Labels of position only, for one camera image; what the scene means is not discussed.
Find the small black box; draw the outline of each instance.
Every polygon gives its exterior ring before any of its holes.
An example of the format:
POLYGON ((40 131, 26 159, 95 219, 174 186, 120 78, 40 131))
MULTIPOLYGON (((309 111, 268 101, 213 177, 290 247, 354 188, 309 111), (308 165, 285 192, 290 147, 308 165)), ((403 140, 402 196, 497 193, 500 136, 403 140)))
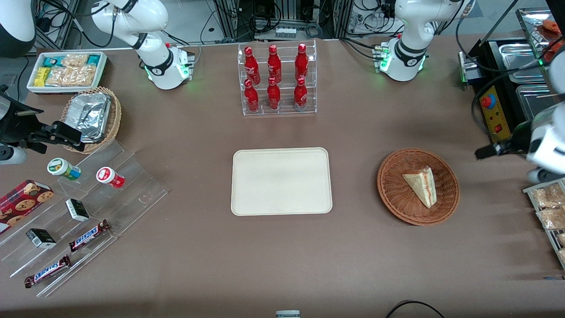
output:
POLYGON ((66 204, 67 210, 69 210, 69 213, 74 220, 81 222, 88 221, 88 212, 86 211, 84 204, 82 204, 82 201, 76 199, 68 199, 66 204))
POLYGON ((36 247, 52 248, 56 245, 55 240, 44 229, 29 229, 25 234, 36 247))

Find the red coca-cola bottle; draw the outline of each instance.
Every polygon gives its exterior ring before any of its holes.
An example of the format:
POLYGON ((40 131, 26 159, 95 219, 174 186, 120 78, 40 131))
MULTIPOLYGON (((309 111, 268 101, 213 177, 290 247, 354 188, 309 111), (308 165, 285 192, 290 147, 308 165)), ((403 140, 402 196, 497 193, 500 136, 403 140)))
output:
POLYGON ((253 49, 246 47, 245 52, 245 73, 247 73, 247 78, 253 82, 253 85, 259 85, 261 83, 261 76, 259 75, 259 64, 253 56, 253 49))
POLYGON ((277 83, 283 80, 283 68, 281 65, 281 58, 277 54, 277 46, 269 46, 269 60, 267 61, 269 66, 269 76, 273 76, 277 83))
POLYGON ((306 109, 308 89, 304 86, 305 82, 304 76, 300 76, 297 80, 298 85, 294 89, 294 109, 296 111, 304 111, 306 109))
POLYGON ((278 110, 281 105, 281 90, 277 85, 277 81, 274 76, 271 76, 269 78, 269 87, 267 88, 267 94, 269 95, 269 107, 272 110, 278 110))
POLYGON ((247 108, 252 113, 256 113, 259 111, 259 95, 257 95, 257 91, 253 87, 253 82, 250 79, 245 79, 245 102, 247 103, 247 108))
POLYGON ((308 75, 308 56, 306 56, 306 44, 304 43, 298 44, 298 54, 296 55, 296 60, 294 60, 294 67, 296 68, 294 73, 296 80, 300 76, 306 78, 306 75, 308 75))

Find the brown table surface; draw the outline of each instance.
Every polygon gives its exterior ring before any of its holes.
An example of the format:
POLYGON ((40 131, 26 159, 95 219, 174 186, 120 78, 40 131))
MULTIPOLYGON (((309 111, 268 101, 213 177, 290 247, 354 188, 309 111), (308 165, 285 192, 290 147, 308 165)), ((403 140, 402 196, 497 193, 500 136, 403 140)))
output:
MULTIPOLYGON (((562 274, 559 263, 521 192, 532 166, 517 156, 473 157, 487 140, 470 116, 473 92, 460 86, 454 38, 434 39, 408 83, 376 74, 337 40, 317 45, 319 111, 294 118, 243 117, 237 45, 204 47, 194 80, 172 91, 147 80, 133 50, 106 51, 104 85, 123 107, 118 140, 171 192, 47 298, 0 264, 0 316, 274 317, 299 309, 305 318, 384 317, 405 299, 446 317, 563 316, 565 282, 542 280, 562 274), (233 215, 233 154, 293 147, 329 152, 333 209, 233 215), (379 164, 405 147, 437 153, 455 171, 461 201, 445 223, 410 226, 380 200, 379 164)), ((68 99, 30 93, 27 104, 51 122, 68 99)), ((0 193, 27 178, 54 183, 45 167, 56 156, 83 158, 53 145, 43 156, 30 152, 23 165, 0 166, 0 193)), ((435 317, 423 307, 401 312, 435 317)))

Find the yellow control panel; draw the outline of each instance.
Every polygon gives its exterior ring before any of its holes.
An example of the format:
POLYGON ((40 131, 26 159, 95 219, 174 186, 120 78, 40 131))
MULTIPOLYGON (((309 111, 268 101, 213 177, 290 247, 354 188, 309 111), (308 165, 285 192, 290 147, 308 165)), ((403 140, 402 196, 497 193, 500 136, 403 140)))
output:
POLYGON ((500 106, 496 89, 492 86, 479 98, 479 103, 485 117, 486 126, 493 141, 502 141, 510 138, 510 128, 500 106))

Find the red emergency stop button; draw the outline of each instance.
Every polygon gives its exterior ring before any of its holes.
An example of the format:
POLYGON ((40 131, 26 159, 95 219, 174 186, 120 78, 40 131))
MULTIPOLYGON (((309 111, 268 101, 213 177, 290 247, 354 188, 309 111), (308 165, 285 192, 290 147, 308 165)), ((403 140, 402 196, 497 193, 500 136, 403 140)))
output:
POLYGON ((483 98, 481 99, 481 106, 484 107, 484 108, 490 107, 490 105, 491 105, 492 103, 493 103, 493 99, 490 98, 490 96, 486 96, 486 97, 483 97, 483 98))

